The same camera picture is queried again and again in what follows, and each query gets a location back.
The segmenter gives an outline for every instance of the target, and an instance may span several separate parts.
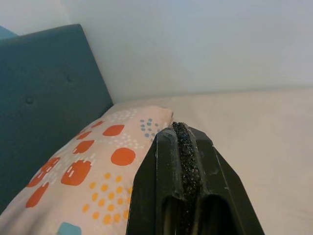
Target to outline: bed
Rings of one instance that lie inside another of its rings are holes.
[[[105,112],[156,105],[213,140],[243,181],[265,234],[313,233],[312,88],[113,105],[80,25],[1,42],[0,77],[1,211],[87,124]]]

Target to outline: patterned pillowcase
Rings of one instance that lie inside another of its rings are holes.
[[[172,114],[140,107],[88,125],[13,199],[0,234],[124,235],[134,175]]]

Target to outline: black plastic object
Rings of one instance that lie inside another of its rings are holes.
[[[161,131],[134,180],[127,235],[263,235],[238,175],[204,132]]]

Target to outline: gritty black strip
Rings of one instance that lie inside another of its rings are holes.
[[[183,195],[185,199],[185,208],[180,221],[180,235],[191,235],[195,219],[196,202],[201,189],[201,179],[188,130],[180,122],[174,122],[173,129],[178,139]]]

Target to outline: white wall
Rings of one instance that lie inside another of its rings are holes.
[[[0,25],[18,35],[69,23],[60,0],[0,0]]]
[[[62,3],[82,24],[115,102],[313,84],[310,0]]]

